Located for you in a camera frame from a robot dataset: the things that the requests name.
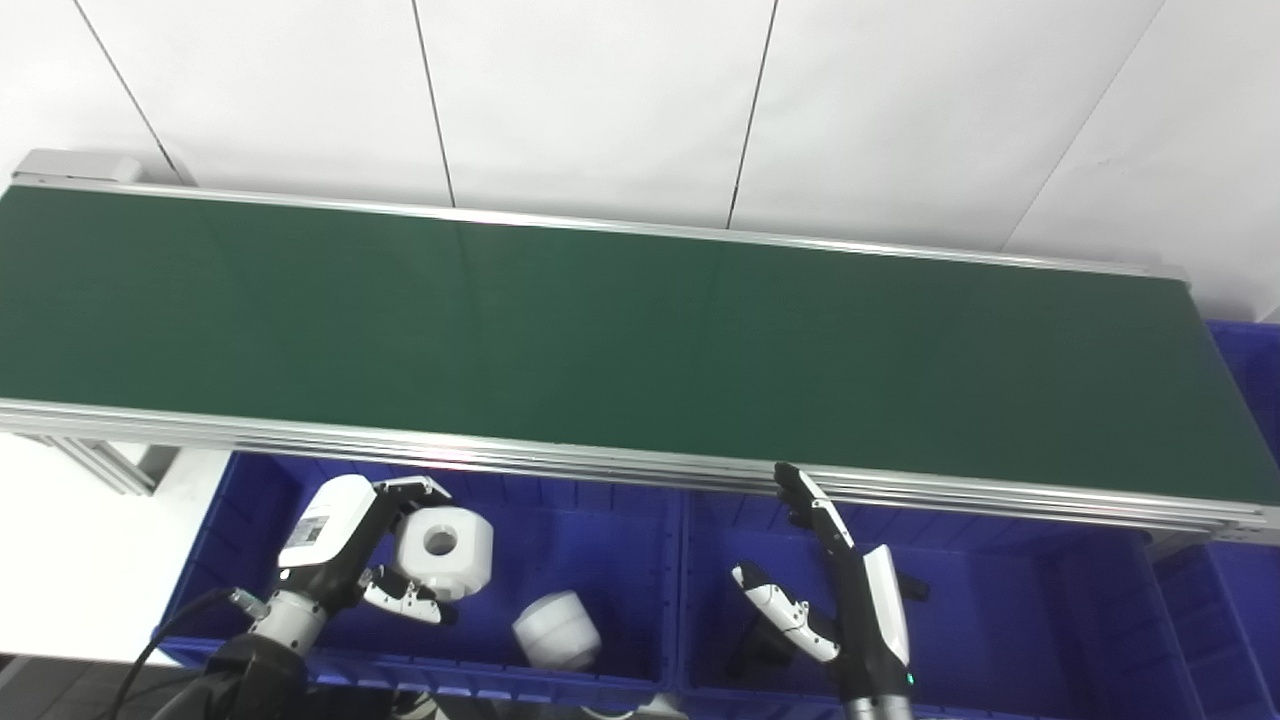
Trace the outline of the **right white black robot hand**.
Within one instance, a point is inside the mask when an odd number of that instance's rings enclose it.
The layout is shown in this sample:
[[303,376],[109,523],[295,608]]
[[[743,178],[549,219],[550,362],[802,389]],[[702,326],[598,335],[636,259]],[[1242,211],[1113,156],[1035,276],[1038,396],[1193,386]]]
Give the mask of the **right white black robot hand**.
[[910,639],[890,547],[861,552],[832,498],[803,469],[777,462],[773,478],[788,520],[819,541],[836,614],[826,616],[751,561],[732,566],[733,582],[776,637],[828,670],[847,719],[913,717]]

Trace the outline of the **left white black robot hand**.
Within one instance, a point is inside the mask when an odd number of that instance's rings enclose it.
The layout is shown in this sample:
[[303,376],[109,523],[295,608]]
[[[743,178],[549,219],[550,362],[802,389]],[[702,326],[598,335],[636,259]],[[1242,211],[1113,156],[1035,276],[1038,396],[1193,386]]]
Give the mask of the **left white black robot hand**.
[[429,625],[454,625],[460,612],[426,582],[390,557],[375,564],[380,543],[408,546],[408,519],[424,509],[452,507],[448,489],[425,475],[374,482],[360,474],[325,480],[278,556],[276,589],[296,594],[326,619],[361,601]]

